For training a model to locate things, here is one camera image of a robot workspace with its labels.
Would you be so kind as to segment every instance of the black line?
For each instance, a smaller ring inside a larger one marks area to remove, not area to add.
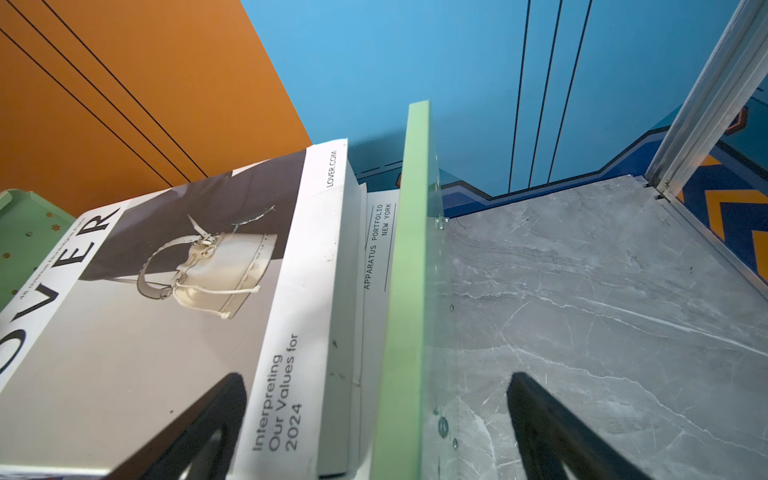
[[[115,104],[113,104],[113,103],[112,103],[112,101],[111,101],[109,98],[107,98],[107,96],[106,96],[106,95],[104,95],[104,94],[101,92],[101,90],[99,90],[99,89],[96,87],[96,85],[94,85],[94,84],[93,84],[93,82],[92,82],[92,81],[90,81],[90,80],[88,79],[88,77],[86,77],[86,76],[83,74],[83,72],[81,72],[81,71],[80,71],[80,70],[79,70],[77,67],[75,67],[75,66],[74,66],[74,64],[73,64],[71,61],[69,61],[69,58],[67,58],[67,56],[66,56],[66,55],[64,55],[63,53],[61,53],[61,50],[59,50],[58,48],[56,48],[56,45],[53,45],[53,43],[51,43],[51,41],[50,41],[50,40],[48,40],[48,37],[46,37],[45,35],[43,35],[43,32],[41,32],[41,31],[40,31],[40,30],[39,30],[39,29],[38,29],[38,28],[35,26],[35,24],[33,24],[32,22],[30,22],[30,21],[29,21],[29,18],[25,17],[25,16],[24,16],[24,14],[23,14],[23,13],[21,13],[21,12],[19,11],[19,9],[18,9],[18,8],[16,8],[16,5],[13,5],[13,4],[11,3],[11,0],[6,0],[6,1],[7,1],[7,3],[8,3],[8,4],[9,4],[11,7],[13,7],[13,9],[14,9],[14,10],[16,10],[16,13],[18,13],[18,14],[19,14],[19,15],[20,15],[20,16],[21,16],[21,17],[22,17],[24,20],[26,20],[26,22],[29,24],[29,26],[31,26],[32,28],[34,28],[34,29],[35,29],[35,31],[36,31],[36,32],[37,32],[37,33],[38,33],[38,34],[39,34],[41,37],[43,37],[43,40],[45,40],[45,41],[46,41],[46,42],[47,42],[47,43],[48,43],[50,46],[52,46],[52,47],[53,47],[53,49],[54,49],[54,50],[56,50],[56,53],[58,53],[58,54],[59,54],[59,55],[60,55],[60,56],[61,56],[61,57],[62,57],[64,60],[66,60],[66,62],[67,62],[67,63],[69,63],[69,65],[70,65],[72,68],[74,68],[74,70],[75,70],[77,73],[79,73],[79,74],[80,74],[80,76],[81,76],[81,77],[83,77],[83,79],[84,79],[86,82],[88,82],[88,83],[89,83],[89,85],[90,85],[90,86],[92,86],[92,87],[93,87],[93,89],[94,89],[94,90],[96,90],[96,91],[97,91],[97,92],[98,92],[98,93],[99,93],[99,94],[100,94],[100,95],[101,95],[101,96],[102,96],[102,97],[103,97],[103,98],[104,98],[104,99],[105,99],[105,100],[106,100],[106,101],[109,103],[109,105],[112,105],[112,108],[114,108],[116,111],[118,111],[118,113],[119,113],[120,115],[122,115],[122,117],[123,117],[123,118],[124,118],[124,119],[125,119],[125,120],[126,120],[128,123],[129,123],[129,124],[131,124],[131,126],[132,126],[132,127],[133,127],[133,128],[134,128],[134,129],[135,129],[137,132],[139,132],[139,134],[141,134],[141,136],[142,136],[142,137],[144,137],[144,139],[145,139],[146,141],[148,141],[148,142],[149,142],[149,144],[150,144],[150,145],[152,145],[152,146],[154,147],[154,149],[155,149],[155,150],[157,150],[157,152],[158,152],[160,155],[162,155],[162,156],[163,156],[163,158],[165,158],[165,160],[167,160],[167,161],[168,161],[168,163],[169,163],[169,164],[170,164],[170,165],[171,165],[173,168],[175,168],[175,169],[176,169],[176,171],[177,171],[177,172],[179,172],[179,174],[180,174],[182,177],[184,177],[184,179],[185,179],[186,181],[191,181],[191,180],[190,180],[190,179],[187,177],[187,175],[184,175],[184,172],[182,172],[181,170],[179,170],[179,167],[177,167],[177,166],[174,164],[174,162],[170,161],[170,158],[166,157],[166,156],[165,156],[165,154],[164,154],[164,153],[163,153],[163,152],[162,152],[162,151],[161,151],[159,148],[157,148],[157,145],[153,144],[153,143],[152,143],[152,141],[151,141],[149,138],[147,138],[147,135],[145,135],[145,134],[144,134],[144,132],[142,132],[141,130],[139,130],[139,128],[138,128],[136,125],[134,125],[134,122],[132,122],[130,119],[128,119],[128,117],[126,117],[126,116],[125,116],[125,114],[124,114],[124,113],[123,113],[123,112],[122,112],[122,111],[121,111],[121,110],[120,110],[120,109],[119,109],[119,108],[118,108],[118,107],[117,107]]]
[[[739,162],[744,167],[749,168],[758,177],[762,178],[763,180],[768,180],[768,172],[766,172],[765,168],[759,165],[756,161],[752,160],[745,154],[742,154],[722,140],[718,140],[715,146],[729,154],[735,161]]]
[[[450,184],[442,185],[442,189],[444,190],[446,188],[457,187],[457,186],[458,187],[464,187],[465,189],[471,191],[472,193],[474,193],[478,197],[482,197],[482,199],[485,200],[485,201],[495,201],[495,200],[499,200],[499,199],[502,199],[502,198],[505,198],[505,197],[511,197],[513,195],[524,194],[525,192],[529,192],[529,191],[533,191],[533,190],[539,190],[539,189],[543,189],[543,188],[547,188],[547,187],[552,187],[554,185],[562,184],[564,182],[568,182],[568,181],[572,181],[572,180],[579,180],[580,178],[586,178],[586,177],[590,177],[592,175],[603,174],[603,173],[605,173],[605,171],[608,168],[613,167],[619,160],[622,160],[622,157],[624,155],[626,155],[629,151],[631,151],[633,148],[635,148],[637,145],[639,145],[639,143],[641,143],[647,137],[649,137],[649,136],[651,136],[653,134],[661,133],[663,131],[668,131],[669,129],[670,129],[670,127],[669,127],[669,125],[667,125],[666,127],[659,127],[659,128],[655,128],[653,130],[649,130],[649,131],[645,132],[644,134],[642,134],[640,136],[640,138],[638,138],[637,140],[632,142],[632,145],[630,145],[629,147],[623,149],[619,155],[616,155],[615,157],[613,157],[608,163],[603,165],[599,170],[595,170],[595,171],[592,171],[592,172],[587,172],[586,174],[576,175],[575,177],[563,178],[562,180],[556,180],[554,182],[548,182],[546,184],[537,185],[535,187],[524,188],[522,190],[517,190],[517,191],[511,192],[511,193],[508,193],[508,194],[496,195],[495,197],[493,197],[492,195],[488,195],[486,192],[480,190],[479,188],[477,188],[477,187],[475,187],[473,185],[468,184],[464,180],[457,180],[455,182],[451,182]]]
[[[115,81],[116,81],[116,82],[117,82],[117,83],[118,83],[118,84],[119,84],[119,85],[120,85],[120,86],[123,88],[123,90],[125,90],[125,91],[126,91],[126,93],[128,93],[128,94],[131,96],[131,98],[133,98],[133,99],[134,99],[134,101],[135,101],[135,102],[136,102],[136,103],[139,105],[139,107],[141,107],[141,110],[144,110],[144,112],[145,112],[147,115],[149,115],[149,118],[151,118],[151,119],[152,119],[152,121],[153,121],[153,122],[154,122],[154,123],[155,123],[155,124],[156,124],[158,127],[160,127],[160,129],[163,131],[163,133],[165,133],[165,134],[168,136],[168,138],[170,138],[170,140],[171,140],[172,142],[174,142],[174,143],[176,144],[176,146],[177,146],[177,147],[179,147],[179,150],[181,150],[181,151],[182,151],[182,153],[184,153],[184,155],[186,155],[186,156],[187,156],[187,158],[189,158],[189,159],[190,159],[190,162],[192,162],[192,164],[193,164],[195,167],[197,167],[197,169],[200,171],[200,173],[202,173],[202,174],[203,174],[203,175],[204,175],[206,178],[208,178],[208,175],[207,175],[207,174],[206,174],[206,173],[203,171],[203,169],[202,169],[202,168],[200,168],[200,165],[198,165],[198,164],[197,164],[197,162],[195,162],[194,160],[192,160],[192,157],[190,157],[190,155],[189,155],[189,154],[188,154],[188,153],[187,153],[187,152],[186,152],[186,151],[185,151],[185,150],[184,150],[184,149],[181,147],[181,145],[179,145],[179,143],[178,143],[178,142],[177,142],[177,141],[176,141],[176,140],[175,140],[173,137],[171,137],[171,135],[170,135],[170,134],[169,134],[169,133],[168,133],[168,132],[165,130],[165,128],[163,128],[163,126],[162,126],[162,125],[160,125],[160,122],[159,122],[159,121],[157,121],[157,120],[155,120],[155,118],[152,116],[152,114],[151,114],[151,113],[149,113],[149,111],[148,111],[146,108],[144,108],[144,106],[141,104],[141,102],[140,102],[140,101],[139,101],[139,100],[138,100],[138,99],[137,99],[137,98],[136,98],[136,97],[135,97],[135,96],[134,96],[134,95],[133,95],[133,94],[132,94],[132,93],[131,93],[131,92],[130,92],[130,91],[129,91],[129,90],[126,88],[126,87],[125,87],[125,85],[123,85],[123,83],[122,83],[121,81],[119,81],[119,80],[118,80],[118,78],[117,78],[117,77],[116,77],[116,76],[115,76],[115,75],[112,73],[112,70],[110,70],[109,68],[107,68],[107,65],[104,65],[104,62],[103,62],[103,61],[101,61],[101,59],[100,59],[99,57],[97,57],[97,56],[96,56],[96,54],[95,54],[95,53],[94,53],[94,52],[93,52],[93,51],[92,51],[92,50],[91,50],[91,49],[90,49],[90,48],[89,48],[89,47],[88,47],[88,46],[85,44],[85,42],[84,42],[84,41],[82,41],[82,40],[80,39],[80,37],[78,37],[78,35],[77,35],[76,33],[74,33],[74,31],[73,31],[73,30],[72,30],[72,29],[69,27],[69,25],[67,25],[67,22],[65,22],[65,21],[64,21],[64,19],[63,19],[62,17],[60,17],[60,16],[59,16],[59,14],[58,14],[58,13],[56,13],[56,11],[55,11],[53,8],[51,8],[51,6],[50,6],[50,5],[49,5],[49,4],[48,4],[48,3],[47,3],[45,0],[41,0],[41,1],[42,1],[42,2],[45,4],[45,6],[46,6],[46,7],[48,7],[48,10],[50,10],[50,11],[51,11],[51,13],[53,13],[53,15],[56,15],[56,18],[58,18],[58,20],[59,20],[59,21],[60,21],[60,22],[61,22],[61,23],[62,23],[62,24],[63,24],[63,25],[64,25],[64,26],[67,28],[67,30],[69,30],[69,32],[70,32],[70,33],[71,33],[71,34],[72,34],[72,35],[73,35],[73,36],[74,36],[74,37],[75,37],[75,38],[76,38],[76,39],[77,39],[77,40],[80,42],[80,45],[83,45],[83,46],[85,47],[85,49],[86,49],[86,50],[88,50],[88,53],[90,53],[91,55],[93,55],[93,58],[95,58],[95,59],[96,59],[96,61],[97,61],[97,62],[99,62],[99,64],[100,64],[102,67],[104,67],[104,70],[106,70],[106,71],[107,71],[107,73],[109,73],[109,75],[111,75],[111,76],[112,76],[112,78],[114,78],[114,80],[115,80]]]
[[[78,102],[80,105],[82,105],[82,107],[83,107],[85,110],[87,110],[89,114],[93,115],[93,116],[94,116],[94,118],[95,118],[96,120],[98,120],[98,121],[99,121],[99,122],[100,122],[102,125],[104,125],[104,126],[107,128],[107,130],[109,130],[110,132],[112,132],[112,134],[113,134],[115,137],[117,137],[119,141],[123,142],[123,145],[125,145],[126,147],[128,147],[128,150],[130,150],[130,151],[134,152],[134,154],[135,154],[137,157],[139,157],[139,158],[141,159],[141,161],[143,161],[143,162],[144,162],[144,163],[145,163],[145,164],[146,164],[146,165],[147,165],[149,168],[151,168],[151,169],[152,169],[152,171],[153,171],[154,173],[156,173],[156,174],[158,175],[158,177],[162,178],[162,179],[163,179],[163,181],[164,181],[166,184],[168,184],[168,187],[172,187],[172,186],[173,186],[173,185],[171,185],[171,184],[170,184],[170,182],[169,182],[168,180],[165,180],[165,177],[163,177],[162,175],[160,175],[160,173],[158,173],[158,172],[157,172],[157,170],[155,170],[155,169],[154,169],[154,167],[152,167],[152,165],[149,165],[149,163],[148,163],[148,162],[147,162],[145,159],[143,159],[143,158],[141,157],[141,155],[139,155],[138,153],[136,153],[136,150],[134,150],[133,148],[131,148],[131,146],[130,146],[129,144],[125,143],[125,141],[124,141],[122,138],[120,138],[120,136],[119,136],[118,134],[116,134],[116,133],[115,133],[115,132],[114,132],[114,131],[113,131],[111,128],[109,128],[109,127],[107,126],[107,124],[105,124],[103,121],[101,121],[101,119],[100,119],[99,117],[97,117],[97,116],[96,116],[96,114],[95,114],[94,112],[92,112],[92,111],[91,111],[91,110],[90,110],[88,107],[86,107],[86,106],[85,106],[85,104],[83,104],[83,102],[81,102],[81,101],[80,101],[80,100],[79,100],[77,97],[75,97],[75,96],[72,94],[72,92],[70,92],[69,90],[67,90],[67,88],[66,88],[66,87],[65,87],[63,84],[61,84],[61,82],[60,82],[59,80],[56,80],[56,77],[54,77],[53,75],[51,75],[51,72],[49,72],[48,70],[45,70],[45,68],[44,68],[42,65],[40,65],[40,64],[38,63],[38,61],[37,61],[37,60],[35,60],[35,59],[34,59],[34,58],[33,58],[33,57],[32,57],[32,56],[29,54],[29,53],[27,53],[27,51],[26,51],[25,49],[23,49],[21,45],[19,45],[18,43],[16,43],[16,40],[14,40],[13,38],[11,38],[11,35],[8,35],[7,33],[5,33],[5,30],[3,30],[2,28],[0,28],[0,31],[2,32],[2,34],[3,34],[3,35],[5,35],[6,37],[8,37],[8,40],[10,40],[10,41],[12,41],[12,42],[13,42],[13,45],[16,45],[16,46],[18,47],[18,49],[19,49],[19,50],[23,51],[23,52],[24,52],[24,55],[27,55],[27,56],[29,57],[29,59],[30,59],[30,60],[32,60],[32,61],[35,63],[35,65],[37,65],[38,67],[40,67],[40,69],[41,69],[41,70],[43,70],[43,71],[44,71],[44,72],[45,72],[45,73],[48,75],[48,77],[51,77],[51,78],[53,79],[53,81],[55,81],[55,82],[58,84],[58,86],[59,86],[59,87],[61,87],[61,88],[64,88],[64,90],[65,90],[65,91],[66,91],[68,94],[70,94],[70,95],[72,96],[72,98],[74,98],[74,99],[75,99],[75,100],[76,100],[76,101],[77,101],[77,102]]]
[[[589,12],[592,9],[592,0],[589,0],[587,6],[587,14],[584,16],[584,27],[581,29],[581,39],[578,41],[578,50],[576,51],[576,61],[574,61],[574,70],[571,73],[571,83],[568,85],[568,95],[565,96],[565,107],[563,107],[563,117],[560,119],[560,130],[558,130],[558,139],[554,143],[554,152],[552,152],[552,163],[549,164],[549,175],[547,176],[547,183],[552,179],[552,168],[554,166],[554,157],[558,154],[558,147],[560,146],[560,134],[563,133],[563,123],[565,122],[565,112],[568,111],[568,102],[571,100],[571,89],[574,86],[574,78],[576,78],[576,67],[578,66],[578,58],[581,55],[581,45],[584,43],[584,34],[587,33],[587,23],[589,22]]]
[[[515,109],[515,132],[512,135],[512,156],[509,159],[509,188],[512,190],[512,167],[515,165],[515,144],[518,140],[518,116],[520,115],[520,95],[523,90],[523,67],[525,66],[525,44],[528,43],[528,20],[531,18],[531,0],[528,0],[528,11],[525,13],[525,34],[523,35],[523,55],[520,59],[520,82],[518,83],[518,106]]]
[[[544,117],[544,103],[547,101],[547,89],[549,88],[549,74],[552,72],[552,58],[554,57],[554,44],[558,41],[558,27],[560,26],[560,12],[563,10],[563,0],[558,6],[558,19],[554,21],[554,35],[552,35],[552,49],[549,52],[549,66],[547,67],[547,80],[544,82],[544,95],[541,97],[541,111],[538,112],[538,128],[536,128],[536,142],[533,144],[533,158],[531,159],[531,174],[528,175],[528,188],[533,181],[533,166],[536,165],[536,149],[538,149],[538,135],[541,133],[541,119]]]
[[[764,102],[764,101],[761,101],[761,100],[758,100],[758,99],[756,99],[755,97],[750,97],[750,100],[754,100],[754,101],[756,101],[757,103],[761,104],[762,106],[764,106],[764,107],[768,107],[768,104],[766,104],[766,102]]]
[[[522,200],[529,200],[531,198],[536,198],[536,197],[540,197],[540,196],[543,196],[543,195],[549,195],[549,194],[553,194],[555,192],[559,192],[559,191],[563,191],[563,190],[569,190],[571,188],[576,188],[576,187],[581,187],[581,186],[586,185],[586,184],[591,184],[591,183],[599,181],[601,179],[603,173],[604,172],[602,172],[601,170],[596,170],[596,171],[590,172],[588,174],[578,175],[576,177],[571,177],[571,178],[565,178],[563,180],[557,180],[555,182],[551,182],[550,184],[537,185],[536,187],[524,188],[523,190],[518,190],[518,191],[512,192],[510,194],[499,195],[498,197],[493,197],[492,199],[493,200],[499,200],[499,199],[504,200],[504,199],[508,198],[510,200],[509,201],[503,201],[503,202],[495,203],[495,204],[488,204],[488,205],[481,204],[481,208],[479,208],[477,210],[473,210],[472,212],[468,212],[466,214],[460,214],[459,217],[462,217],[464,215],[474,214],[474,213],[477,213],[477,212],[482,212],[483,210],[488,210],[488,209],[491,209],[491,208],[494,208],[494,207],[501,207],[502,205],[509,205],[509,204],[514,203],[514,202],[518,202],[518,201],[522,201]],[[566,182],[572,182],[572,183],[569,184],[569,185],[564,185],[562,187],[558,187],[559,184],[564,184]],[[534,193],[534,194],[532,194],[530,196],[527,196],[524,199],[522,198],[524,195],[531,194],[531,193]]]
[[[384,275],[384,291],[386,292],[386,283],[389,281],[389,262],[392,260],[392,248],[395,246],[395,226],[397,220],[397,204],[392,208],[392,232],[389,234],[389,255],[386,257],[386,274]]]
[[[380,172],[376,172],[375,174],[366,175],[365,177],[362,177],[362,176],[361,177],[357,177],[356,176],[356,178],[357,178],[357,180],[362,180],[363,178],[370,178],[370,177],[375,177],[376,175],[389,174],[390,172],[396,172],[398,170],[402,170],[402,167],[390,168],[389,170],[383,170],[383,171],[380,171]]]

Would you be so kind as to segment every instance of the green shelf divider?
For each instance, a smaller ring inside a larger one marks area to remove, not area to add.
[[[411,104],[371,478],[458,478],[456,348],[430,103]]]

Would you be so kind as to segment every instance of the screw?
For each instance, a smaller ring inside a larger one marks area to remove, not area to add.
[[[441,439],[448,436],[448,419],[446,417],[440,417],[437,422],[437,433],[440,434]]]

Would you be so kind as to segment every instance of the bag strap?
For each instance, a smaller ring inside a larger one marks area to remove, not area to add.
[[[139,272],[139,277],[136,279],[136,287],[139,290],[139,293],[141,295],[146,296],[147,298],[151,298],[154,300],[161,300],[163,298],[167,298],[174,290],[174,288],[171,285],[166,285],[163,288],[155,288],[152,285],[150,285],[144,278],[144,276],[147,273],[147,268],[149,267],[149,262],[152,261],[152,258],[160,253],[161,251],[167,249],[168,247],[173,247],[175,245],[183,245],[185,243],[195,243],[198,240],[210,240],[212,239],[212,235],[208,233],[207,231],[203,230],[203,228],[197,224],[196,221],[189,215],[187,215],[187,218],[190,219],[190,222],[192,222],[192,227],[199,233],[199,235],[186,235],[184,237],[178,237],[170,242],[166,243],[162,247],[158,248],[155,253],[152,253],[152,255],[147,259],[147,262],[144,264],[143,267],[141,267],[141,272]]]

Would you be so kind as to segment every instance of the magazine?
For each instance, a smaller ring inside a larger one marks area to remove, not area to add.
[[[346,151],[80,216],[0,313],[0,478],[105,475],[230,372],[248,395],[231,472],[343,473],[366,221]]]

